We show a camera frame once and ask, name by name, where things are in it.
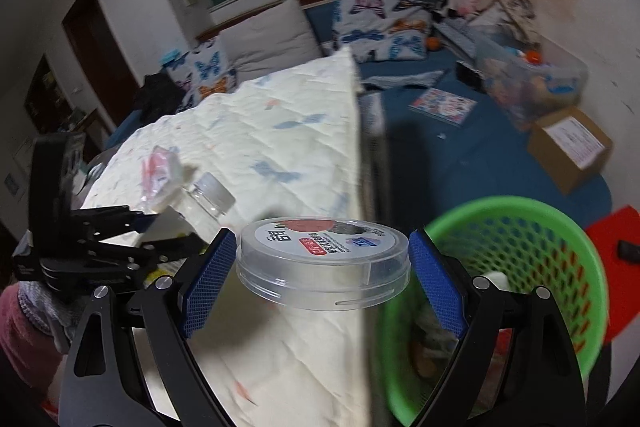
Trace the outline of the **maroon sleeved forearm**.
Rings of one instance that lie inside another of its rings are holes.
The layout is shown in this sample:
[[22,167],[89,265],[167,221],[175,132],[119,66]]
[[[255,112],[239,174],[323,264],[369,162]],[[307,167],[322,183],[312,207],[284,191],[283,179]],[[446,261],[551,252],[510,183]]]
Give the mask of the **maroon sleeved forearm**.
[[29,321],[18,295],[17,283],[1,294],[1,406],[53,419],[58,408],[49,390],[62,355],[53,338]]

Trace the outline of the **grey knitted gloved hand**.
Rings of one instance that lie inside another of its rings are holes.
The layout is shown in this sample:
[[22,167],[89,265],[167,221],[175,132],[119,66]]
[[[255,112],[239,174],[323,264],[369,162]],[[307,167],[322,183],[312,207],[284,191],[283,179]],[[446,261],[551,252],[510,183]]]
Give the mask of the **grey knitted gloved hand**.
[[56,350],[67,355],[76,329],[84,313],[85,303],[79,299],[60,301],[39,282],[18,283],[18,304],[38,331],[53,338]]

